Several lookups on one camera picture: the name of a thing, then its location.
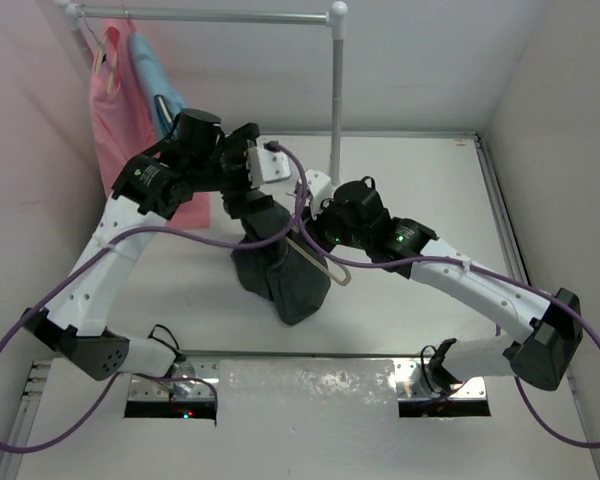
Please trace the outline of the beige wooden hanger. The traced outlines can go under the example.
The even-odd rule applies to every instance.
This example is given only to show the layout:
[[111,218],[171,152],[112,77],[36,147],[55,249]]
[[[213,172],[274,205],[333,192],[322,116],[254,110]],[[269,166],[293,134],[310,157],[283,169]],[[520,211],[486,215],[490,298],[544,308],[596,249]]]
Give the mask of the beige wooden hanger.
[[346,287],[350,284],[352,280],[352,275],[349,269],[346,266],[341,264],[336,264],[336,266],[342,272],[342,276],[338,277],[334,272],[332,272],[327,265],[323,265],[318,259],[316,259],[313,255],[308,253],[304,248],[302,248],[299,244],[297,244],[292,238],[286,237],[286,243],[289,247],[291,247],[295,252],[297,252],[300,256],[302,256],[306,261],[308,261],[314,268],[316,268],[323,275],[328,277],[332,282],[336,283],[341,287]]

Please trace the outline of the dark grey t shirt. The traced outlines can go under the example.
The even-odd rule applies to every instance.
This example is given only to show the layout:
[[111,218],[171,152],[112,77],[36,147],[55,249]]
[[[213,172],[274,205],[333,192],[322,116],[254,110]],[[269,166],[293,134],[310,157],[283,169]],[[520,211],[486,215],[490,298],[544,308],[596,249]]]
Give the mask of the dark grey t shirt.
[[[273,199],[272,208],[237,220],[244,230],[241,242],[249,244],[278,234],[291,221],[291,213]],[[286,237],[327,265],[299,234],[291,231]],[[331,280],[289,247],[286,237],[257,249],[235,249],[231,259],[241,286],[271,302],[279,319],[294,326],[322,307]]]

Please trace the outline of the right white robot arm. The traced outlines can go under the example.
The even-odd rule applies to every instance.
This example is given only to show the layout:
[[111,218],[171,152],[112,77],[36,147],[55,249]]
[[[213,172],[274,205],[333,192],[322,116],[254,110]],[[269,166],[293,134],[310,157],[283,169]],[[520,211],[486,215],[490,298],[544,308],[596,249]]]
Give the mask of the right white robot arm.
[[480,274],[479,265],[431,228],[393,217],[371,177],[334,188],[330,178],[309,171],[308,204],[302,218],[325,251],[345,246],[364,252],[372,265],[432,287],[492,321],[498,337],[435,347],[421,368],[421,382],[443,395],[474,377],[516,376],[544,391],[558,388],[583,337],[572,315],[576,294],[561,288],[550,299],[506,279]]

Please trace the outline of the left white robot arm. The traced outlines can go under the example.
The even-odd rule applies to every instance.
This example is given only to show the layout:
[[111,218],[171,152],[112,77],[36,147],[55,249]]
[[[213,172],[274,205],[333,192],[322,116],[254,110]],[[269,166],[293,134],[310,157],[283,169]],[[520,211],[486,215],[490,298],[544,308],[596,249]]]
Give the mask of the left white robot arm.
[[130,158],[68,285],[22,317],[29,333],[94,380],[116,373],[164,377],[182,359],[157,340],[116,334],[107,326],[118,291],[179,207],[208,192],[221,193],[234,216],[272,203],[248,197],[261,165],[258,125],[225,134],[220,123],[211,113],[185,109],[163,139]]

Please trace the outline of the blue shirt wooden hanger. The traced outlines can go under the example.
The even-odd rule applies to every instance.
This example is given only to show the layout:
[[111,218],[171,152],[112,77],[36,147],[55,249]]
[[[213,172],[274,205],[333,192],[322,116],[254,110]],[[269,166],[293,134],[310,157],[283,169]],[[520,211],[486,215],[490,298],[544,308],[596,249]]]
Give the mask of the blue shirt wooden hanger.
[[164,97],[161,95],[155,96],[156,109],[161,112],[162,118],[165,123],[171,124],[173,122],[173,117],[171,112],[165,103]]

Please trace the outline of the light blue t shirt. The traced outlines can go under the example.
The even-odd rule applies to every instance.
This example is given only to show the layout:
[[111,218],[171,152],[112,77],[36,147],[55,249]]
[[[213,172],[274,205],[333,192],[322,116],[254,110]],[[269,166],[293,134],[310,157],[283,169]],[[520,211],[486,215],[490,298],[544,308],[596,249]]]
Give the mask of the light blue t shirt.
[[156,109],[155,96],[164,97],[173,120],[186,108],[186,101],[171,84],[158,55],[144,35],[139,32],[131,33],[128,51],[136,80],[149,110],[155,137],[161,140],[169,134],[173,122],[164,122],[161,112]]

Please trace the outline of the pink t shirt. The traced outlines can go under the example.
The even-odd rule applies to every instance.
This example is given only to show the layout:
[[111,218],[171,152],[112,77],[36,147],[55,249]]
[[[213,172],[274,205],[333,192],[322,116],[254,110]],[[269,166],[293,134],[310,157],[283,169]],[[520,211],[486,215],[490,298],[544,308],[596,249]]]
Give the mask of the pink t shirt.
[[138,31],[132,21],[124,19],[106,19],[103,29],[107,27],[120,33],[118,89],[108,95],[104,85],[91,73],[89,108],[101,180],[105,194],[109,195],[127,161],[159,140],[128,51],[129,36]]

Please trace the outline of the pink shirt wooden hanger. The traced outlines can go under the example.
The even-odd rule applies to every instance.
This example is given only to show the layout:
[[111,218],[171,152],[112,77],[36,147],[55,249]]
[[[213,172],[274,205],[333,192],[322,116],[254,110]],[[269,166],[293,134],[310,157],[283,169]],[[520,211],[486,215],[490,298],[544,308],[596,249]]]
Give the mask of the pink shirt wooden hanger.
[[103,29],[100,37],[84,19],[84,26],[96,42],[96,49],[92,65],[92,76],[104,85],[108,95],[114,94],[119,84],[119,39],[120,33],[116,28],[107,27]]

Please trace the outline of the white clothes rack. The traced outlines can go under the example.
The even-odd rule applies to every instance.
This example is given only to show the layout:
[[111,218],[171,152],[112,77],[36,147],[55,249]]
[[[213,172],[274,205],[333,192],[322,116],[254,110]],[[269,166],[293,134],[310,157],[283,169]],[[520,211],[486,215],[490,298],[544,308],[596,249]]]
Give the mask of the white clothes rack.
[[207,108],[227,125],[255,114],[271,130],[310,127],[311,107],[329,115],[328,175],[341,183],[343,62],[349,8],[317,1],[316,12],[272,11],[268,1],[244,11],[222,5],[193,8],[154,1],[54,1],[66,32],[89,75],[106,19],[130,20],[160,59],[169,80],[190,105]]

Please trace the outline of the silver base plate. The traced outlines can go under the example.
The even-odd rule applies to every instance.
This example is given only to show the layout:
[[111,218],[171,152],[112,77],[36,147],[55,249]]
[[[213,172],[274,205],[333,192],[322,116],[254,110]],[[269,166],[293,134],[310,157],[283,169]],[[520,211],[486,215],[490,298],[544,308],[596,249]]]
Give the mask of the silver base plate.
[[245,393],[253,387],[257,393],[267,388],[285,392],[304,389],[313,395],[359,393],[373,402],[393,393],[399,405],[420,406],[435,400],[484,403],[485,382],[481,378],[461,382],[442,394],[438,387],[428,388],[421,378],[426,359],[415,357],[222,357],[191,356],[175,367],[177,380],[152,381],[134,376],[130,380],[127,401],[157,403],[164,406],[210,404],[222,388]]

